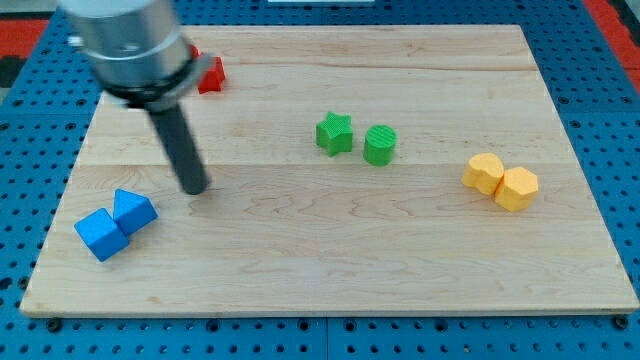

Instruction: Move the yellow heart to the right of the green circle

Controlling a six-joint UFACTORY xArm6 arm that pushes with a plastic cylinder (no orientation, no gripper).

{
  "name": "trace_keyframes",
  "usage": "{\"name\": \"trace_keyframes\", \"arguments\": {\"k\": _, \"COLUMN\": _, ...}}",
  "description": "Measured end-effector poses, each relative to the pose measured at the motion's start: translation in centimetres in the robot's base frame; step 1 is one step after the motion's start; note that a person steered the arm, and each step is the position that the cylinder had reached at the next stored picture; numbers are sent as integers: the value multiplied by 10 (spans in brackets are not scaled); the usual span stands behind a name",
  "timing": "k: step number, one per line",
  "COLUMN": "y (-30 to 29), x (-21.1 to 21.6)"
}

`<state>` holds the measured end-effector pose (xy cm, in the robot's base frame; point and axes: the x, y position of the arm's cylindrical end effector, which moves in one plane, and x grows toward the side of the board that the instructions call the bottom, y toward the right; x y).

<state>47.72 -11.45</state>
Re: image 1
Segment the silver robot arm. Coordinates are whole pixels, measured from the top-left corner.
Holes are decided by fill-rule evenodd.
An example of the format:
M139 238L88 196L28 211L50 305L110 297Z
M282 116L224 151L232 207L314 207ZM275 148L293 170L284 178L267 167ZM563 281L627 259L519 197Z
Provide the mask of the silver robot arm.
M204 192L209 178L180 99L204 77L213 58L193 53L167 0L60 0L98 83L127 108L149 114L182 190Z

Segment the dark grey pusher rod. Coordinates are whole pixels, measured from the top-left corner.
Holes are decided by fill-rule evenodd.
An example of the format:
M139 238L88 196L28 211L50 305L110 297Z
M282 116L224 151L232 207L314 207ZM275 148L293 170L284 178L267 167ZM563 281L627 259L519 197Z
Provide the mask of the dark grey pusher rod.
M149 115L182 190L189 195L204 192L209 178L181 107Z

